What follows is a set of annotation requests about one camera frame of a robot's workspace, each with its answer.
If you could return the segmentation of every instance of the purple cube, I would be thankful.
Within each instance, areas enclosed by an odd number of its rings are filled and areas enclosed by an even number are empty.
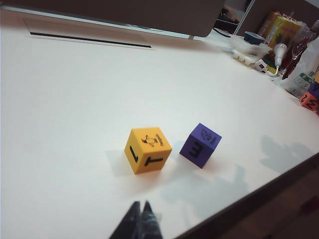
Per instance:
[[[309,87],[308,92],[319,99],[319,83],[317,81],[313,82]]]
[[[203,168],[220,140],[221,136],[199,123],[190,133],[179,153]]]

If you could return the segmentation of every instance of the snack package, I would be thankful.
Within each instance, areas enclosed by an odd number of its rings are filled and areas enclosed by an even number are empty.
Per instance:
[[[315,81],[317,71],[319,71],[319,38],[308,44],[293,72],[282,80],[280,85],[300,98]]]
[[[281,15],[278,11],[271,11],[265,19],[258,35],[265,38],[265,44],[274,48],[278,43],[284,43],[289,48],[302,23],[291,17]]]

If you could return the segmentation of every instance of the foam cube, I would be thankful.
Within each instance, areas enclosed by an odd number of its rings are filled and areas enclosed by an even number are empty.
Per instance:
[[[171,146],[158,127],[131,130],[124,152],[135,174],[163,168]]]
[[[221,136],[200,123],[190,133],[179,153],[198,167],[203,168],[220,140]]]
[[[306,91],[299,99],[300,104],[311,110],[314,111],[318,108],[319,101],[316,97],[314,97],[312,94],[310,94],[308,91]]]
[[[312,94],[314,97],[316,97],[317,99],[319,99],[319,83],[317,81],[313,82],[310,85],[308,92]]]

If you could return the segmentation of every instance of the yellow cube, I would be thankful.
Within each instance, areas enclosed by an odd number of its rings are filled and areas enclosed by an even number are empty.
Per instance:
[[[160,128],[134,128],[131,130],[124,152],[135,174],[163,168],[171,146]]]

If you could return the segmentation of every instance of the cable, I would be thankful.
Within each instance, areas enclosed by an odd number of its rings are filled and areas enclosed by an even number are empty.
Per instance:
[[[220,31],[218,31],[215,27],[213,27],[213,30],[216,31],[216,32],[218,32],[219,34],[221,34],[221,35],[223,35],[223,36],[230,37],[230,36],[228,36],[228,35],[226,35],[226,34],[224,34],[224,33],[221,33]]]
[[[268,76],[271,76],[271,77],[276,77],[277,74],[278,74],[278,70],[279,70],[279,66],[276,67],[276,72],[275,72],[275,74],[271,73],[270,71],[267,71],[266,74],[267,74]]]

